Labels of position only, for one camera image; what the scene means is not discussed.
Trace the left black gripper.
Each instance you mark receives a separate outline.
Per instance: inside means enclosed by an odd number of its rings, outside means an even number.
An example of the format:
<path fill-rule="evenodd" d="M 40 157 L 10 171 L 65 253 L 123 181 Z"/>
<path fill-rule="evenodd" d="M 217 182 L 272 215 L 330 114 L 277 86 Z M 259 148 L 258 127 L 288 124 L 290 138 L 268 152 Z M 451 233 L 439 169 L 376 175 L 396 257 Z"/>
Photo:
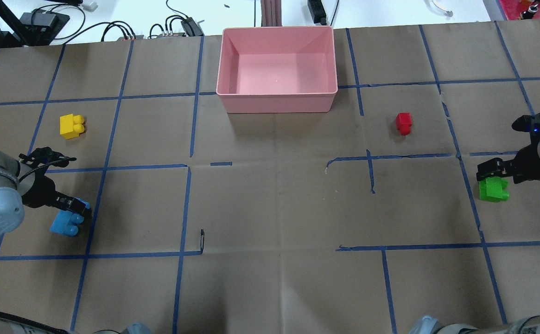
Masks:
<path fill-rule="evenodd" d="M 54 181 L 45 176 L 49 167 L 64 168 L 71 161 L 76 161 L 76 158 L 65 156 L 50 147 L 36 148 L 29 155 L 20 154 L 20 167 L 25 165 L 30 170 L 18 175 L 19 184 L 22 185 L 25 180 L 31 182 L 30 189 L 22 195 L 22 203 L 31 208 L 49 206 L 85 219 L 92 218 L 90 203 L 58 192 Z"/>

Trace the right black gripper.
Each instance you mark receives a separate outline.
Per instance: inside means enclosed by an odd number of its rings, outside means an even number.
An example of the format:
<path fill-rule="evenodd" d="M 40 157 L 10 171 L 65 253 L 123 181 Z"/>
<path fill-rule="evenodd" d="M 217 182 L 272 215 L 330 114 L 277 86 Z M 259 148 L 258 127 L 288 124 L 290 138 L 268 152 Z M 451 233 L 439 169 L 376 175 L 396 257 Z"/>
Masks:
<path fill-rule="evenodd" d="M 513 177 L 515 184 L 540 180 L 540 114 L 520 116 L 513 122 L 512 129 L 529 133 L 531 143 L 518 150 L 513 160 L 492 158 L 477 165 L 478 182 L 492 177 Z"/>

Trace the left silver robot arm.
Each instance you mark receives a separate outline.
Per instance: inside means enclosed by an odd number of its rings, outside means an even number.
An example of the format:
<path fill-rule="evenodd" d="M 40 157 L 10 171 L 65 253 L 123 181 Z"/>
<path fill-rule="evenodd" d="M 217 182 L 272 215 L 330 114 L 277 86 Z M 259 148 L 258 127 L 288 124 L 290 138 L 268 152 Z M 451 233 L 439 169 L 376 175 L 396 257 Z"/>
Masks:
<path fill-rule="evenodd" d="M 49 167 L 63 168 L 74 160 L 49 147 L 17 159 L 0 151 L 0 236 L 22 224 L 26 207 L 43 206 L 58 209 L 51 232 L 69 237 L 79 233 L 80 224 L 92 217 L 90 203 L 58 192 L 45 175 Z"/>

